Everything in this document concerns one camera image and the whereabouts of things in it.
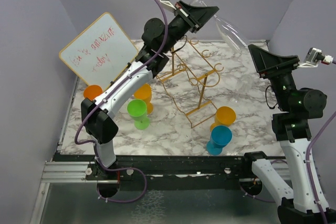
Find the clear wine glass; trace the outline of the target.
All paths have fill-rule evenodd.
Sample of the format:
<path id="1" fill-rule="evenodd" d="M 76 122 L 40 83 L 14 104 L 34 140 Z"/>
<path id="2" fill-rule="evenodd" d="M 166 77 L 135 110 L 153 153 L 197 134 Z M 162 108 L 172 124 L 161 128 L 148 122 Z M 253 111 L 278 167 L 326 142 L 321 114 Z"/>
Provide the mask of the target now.
<path id="1" fill-rule="evenodd" d="M 213 15 L 211 22 L 216 25 L 219 35 L 234 52 L 241 52 L 247 49 L 249 41 L 235 25 L 217 14 Z"/>

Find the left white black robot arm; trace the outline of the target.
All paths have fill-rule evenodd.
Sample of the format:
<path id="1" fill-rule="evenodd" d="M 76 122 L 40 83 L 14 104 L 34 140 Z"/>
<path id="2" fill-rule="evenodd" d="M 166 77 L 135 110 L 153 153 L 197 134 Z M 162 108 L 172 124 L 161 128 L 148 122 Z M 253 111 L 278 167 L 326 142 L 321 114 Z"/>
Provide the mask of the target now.
<path id="1" fill-rule="evenodd" d="M 93 149 L 99 163 L 98 173 L 104 179 L 115 175 L 117 158 L 113 138 L 119 128 L 114 117 L 126 101 L 165 67 L 166 53 L 188 32 L 199 31 L 219 10 L 217 6 L 193 6 L 183 1 L 175 4 L 172 21 L 151 18 L 144 25 L 143 47 L 126 72 L 93 101 L 81 103 L 81 119 L 86 132 L 93 137 Z"/>

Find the blue goblet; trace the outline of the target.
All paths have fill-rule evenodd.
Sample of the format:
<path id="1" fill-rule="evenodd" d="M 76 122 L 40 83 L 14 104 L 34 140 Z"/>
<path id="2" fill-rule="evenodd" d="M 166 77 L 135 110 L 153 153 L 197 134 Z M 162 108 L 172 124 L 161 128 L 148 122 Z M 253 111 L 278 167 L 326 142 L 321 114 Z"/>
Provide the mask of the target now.
<path id="1" fill-rule="evenodd" d="M 210 155 L 219 155 L 233 138 L 230 128 L 219 125 L 213 128 L 210 140 L 206 144 L 206 150 Z"/>

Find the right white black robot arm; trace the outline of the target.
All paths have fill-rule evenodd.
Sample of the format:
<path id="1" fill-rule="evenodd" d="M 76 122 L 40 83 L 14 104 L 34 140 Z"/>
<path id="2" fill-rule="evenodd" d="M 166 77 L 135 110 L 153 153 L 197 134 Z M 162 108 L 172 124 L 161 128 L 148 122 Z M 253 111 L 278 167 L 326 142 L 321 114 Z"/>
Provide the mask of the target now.
<path id="1" fill-rule="evenodd" d="M 292 71 L 316 68 L 335 60 L 322 50 L 310 48 L 304 62 L 298 56 L 279 56 L 256 45 L 248 45 L 259 76 L 270 81 L 281 111 L 272 116 L 272 130 L 285 155 L 291 185 L 273 168 L 264 152 L 245 153 L 241 171 L 246 177 L 256 176 L 277 205 L 281 223 L 335 223 L 331 209 L 320 186 L 314 164 L 309 119 L 323 116 L 327 96 L 320 90 L 297 89 Z"/>

